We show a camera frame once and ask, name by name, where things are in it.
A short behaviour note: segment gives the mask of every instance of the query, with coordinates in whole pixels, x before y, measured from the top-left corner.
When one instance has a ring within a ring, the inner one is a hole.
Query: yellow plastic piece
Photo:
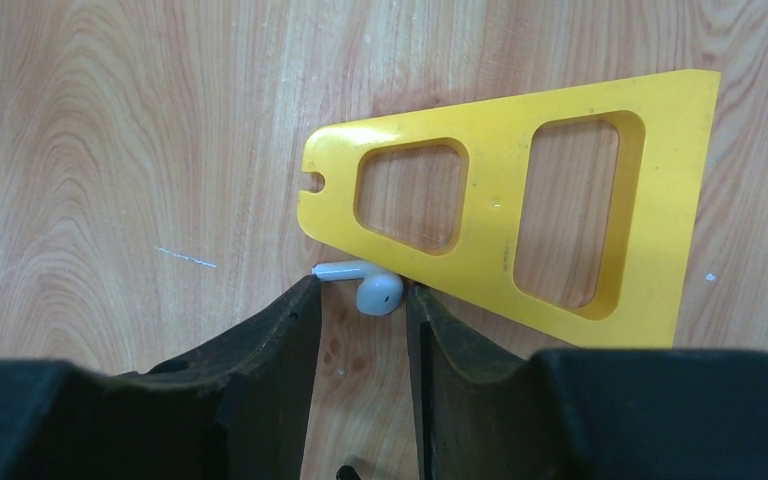
[[[325,186],[300,193],[299,224],[320,242],[575,345],[671,346],[719,78],[680,70],[324,127],[307,141],[302,170]],[[541,127],[596,120],[620,135],[602,266],[593,300],[566,309],[514,283],[529,150]],[[419,250],[364,227],[356,216],[364,162],[441,144],[466,167],[447,248]]]

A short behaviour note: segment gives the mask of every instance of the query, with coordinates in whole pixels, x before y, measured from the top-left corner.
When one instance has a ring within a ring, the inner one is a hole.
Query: white plastic part
[[[356,304],[366,315],[387,315],[402,302],[405,286],[402,277],[363,260],[321,263],[311,270],[323,282],[363,280],[358,287]]]

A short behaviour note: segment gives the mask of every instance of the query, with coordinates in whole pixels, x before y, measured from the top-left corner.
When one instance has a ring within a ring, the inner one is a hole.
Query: wooden surface
[[[295,221],[321,125],[687,67],[723,77],[677,344],[768,349],[768,2],[0,2],[0,357],[144,371],[344,258]],[[535,143],[518,282],[581,303],[616,138]],[[445,243],[452,160],[373,164],[367,224]],[[416,478],[403,312],[353,297],[325,288],[303,478]],[[560,344],[445,302],[520,355]]]

